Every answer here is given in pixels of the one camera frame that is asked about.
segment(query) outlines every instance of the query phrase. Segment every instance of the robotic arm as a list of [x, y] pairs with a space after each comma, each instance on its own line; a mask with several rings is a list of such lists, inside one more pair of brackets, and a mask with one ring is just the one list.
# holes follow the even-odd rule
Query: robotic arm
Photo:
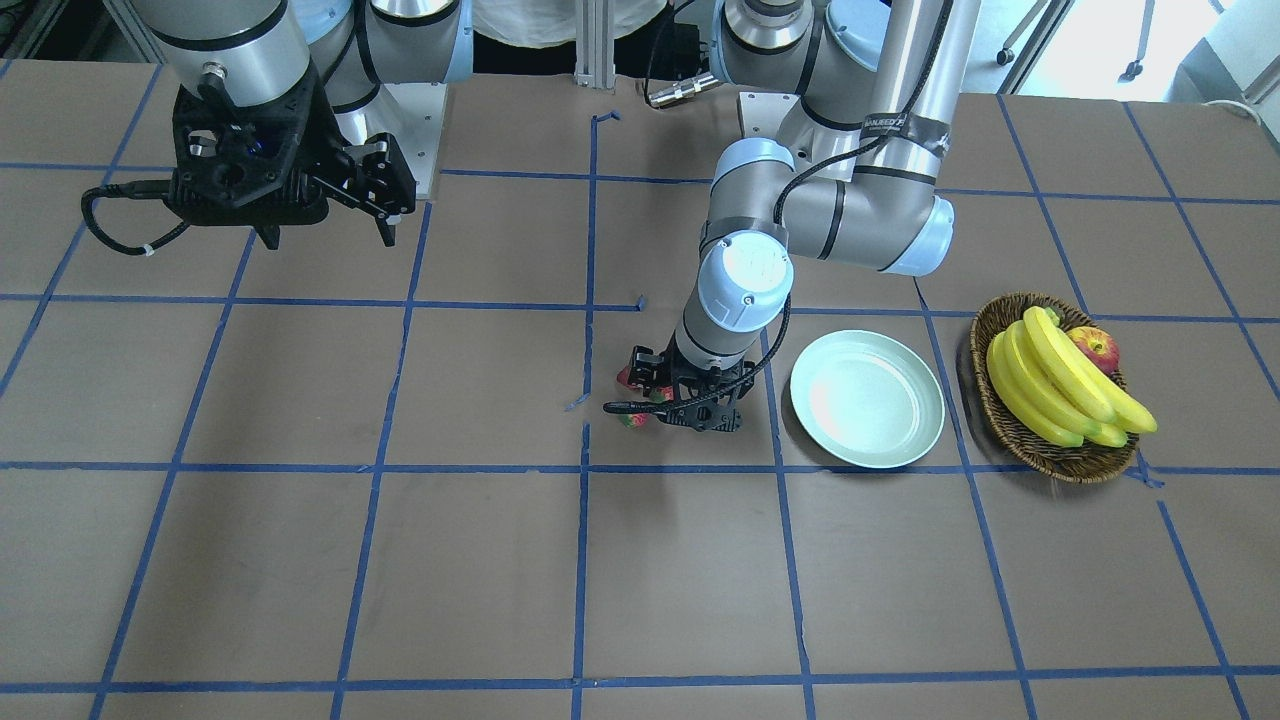
[[[280, 225], [319, 223], [332, 199], [372, 215], [383, 243], [394, 245], [396, 223], [416, 205], [402, 151], [416, 138], [383, 83], [470, 76], [470, 0], [298, 5], [134, 0], [182, 82], [177, 167], [166, 181], [86, 192], [84, 220], [100, 241], [150, 255], [191, 224], [252, 225], [275, 250]], [[124, 246], [95, 222], [99, 197], [163, 200], [182, 223]]]
[[[636, 346], [628, 384], [667, 402], [611, 402], [696, 430], [736, 430], [735, 404], [786, 333], [788, 254], [925, 275], [955, 213], [934, 195], [979, 0], [721, 0], [719, 79], [800, 96], [777, 141], [731, 145], [716, 169], [694, 291], [662, 354]], [[877, 45], [883, 38], [883, 47]], [[744, 360], [778, 313], [759, 365]]]

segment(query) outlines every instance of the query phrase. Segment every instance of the round plate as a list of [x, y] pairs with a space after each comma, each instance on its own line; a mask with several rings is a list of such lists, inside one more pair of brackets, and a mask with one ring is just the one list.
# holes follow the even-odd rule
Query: round plate
[[804, 348], [791, 405], [828, 452], [863, 468], [897, 468], [942, 434], [942, 387], [911, 348], [868, 331], [840, 331]]

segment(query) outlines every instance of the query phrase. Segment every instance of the yellow banana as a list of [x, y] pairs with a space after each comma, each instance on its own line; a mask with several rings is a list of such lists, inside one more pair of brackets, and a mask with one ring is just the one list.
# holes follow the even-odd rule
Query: yellow banana
[[1094, 375], [1088, 373], [1092, 369], [1101, 375], [1102, 370], [1089, 363], [1066, 333], [1053, 327], [1043, 307], [1034, 305], [1028, 307], [1023, 313], [1023, 320], [1025, 320], [1028, 345], [1039, 360], [1041, 368], [1062, 395], [1089, 418], [1100, 423], [1115, 421], [1115, 407], [1098, 387]]
[[1096, 433], [1089, 433], [1084, 436], [1092, 442], [1098, 445], [1105, 445], [1107, 447], [1124, 447], [1129, 443], [1129, 436], [1124, 433], [1123, 429], [1112, 425], [1111, 423], [1102, 423], [1101, 429]]
[[1039, 366], [1030, 347], [1027, 345], [1027, 328], [1021, 320], [1015, 322], [1005, 331], [1005, 341], [1001, 343], [1005, 360], [1009, 363], [1009, 374], [1018, 386], [1018, 389], [1027, 396], [1027, 400], [1036, 406], [1046, 418], [1073, 433], [1084, 437], [1093, 436], [1102, 430], [1102, 423], [1089, 418], [1075, 409], [1062, 393], [1053, 387], [1053, 383]]
[[1009, 378], [1010, 369], [1007, 366], [1004, 343], [1009, 338], [1002, 332], [991, 341], [987, 347], [987, 374], [991, 377], [991, 384], [996, 387], [996, 395], [1004, 401], [1009, 411], [1014, 414], [1015, 418], [1021, 420], [1028, 429], [1030, 429], [1037, 436], [1044, 438], [1059, 447], [1080, 447], [1084, 445], [1084, 436], [1080, 433], [1073, 433], [1060, 425], [1056, 425], [1052, 420], [1044, 416], [1043, 413], [1036, 409], [1023, 396], [1018, 386], [1012, 383]]
[[[1080, 352], [1079, 347], [1071, 342], [1071, 338], [1066, 337], [1066, 333], [1057, 331], [1057, 337], [1062, 340], [1074, 350], [1074, 354], [1066, 354], [1069, 361], [1074, 364], [1078, 374], [1083, 375], [1089, 383], [1102, 393], [1107, 404], [1115, 411], [1114, 421], [1120, 425], [1120, 428], [1130, 433], [1153, 433], [1158, 428], [1156, 424], [1156, 418], [1152, 416], [1151, 411], [1147, 410], [1140, 402], [1133, 398], [1132, 395], [1120, 389], [1120, 386], [1111, 382], [1111, 378], [1106, 375], [1102, 370], [1097, 368], [1088, 357]], [[1112, 420], [1103, 420], [1094, 415], [1098, 420], [1105, 423], [1111, 423]]]

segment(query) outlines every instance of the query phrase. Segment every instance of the white mounting plate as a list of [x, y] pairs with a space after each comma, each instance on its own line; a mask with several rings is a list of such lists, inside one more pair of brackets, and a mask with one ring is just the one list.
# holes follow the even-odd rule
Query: white mounting plate
[[737, 117], [742, 137], [777, 138], [782, 118], [800, 96], [782, 92], [739, 92]]
[[440, 136], [444, 132], [444, 110], [448, 106], [449, 86], [440, 83], [388, 85], [396, 101], [404, 110], [404, 124], [415, 131], [415, 145], [402, 145], [401, 151], [417, 179], [417, 199], [430, 200], [435, 195], [435, 177], [439, 172]]

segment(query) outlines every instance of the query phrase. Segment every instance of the red apple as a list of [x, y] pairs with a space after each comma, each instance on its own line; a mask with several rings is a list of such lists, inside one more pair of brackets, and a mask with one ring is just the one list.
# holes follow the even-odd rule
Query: red apple
[[1116, 368], [1120, 366], [1120, 348], [1106, 331], [1080, 325], [1068, 331], [1066, 337], [1071, 338], [1080, 352], [1107, 375], [1115, 373]]

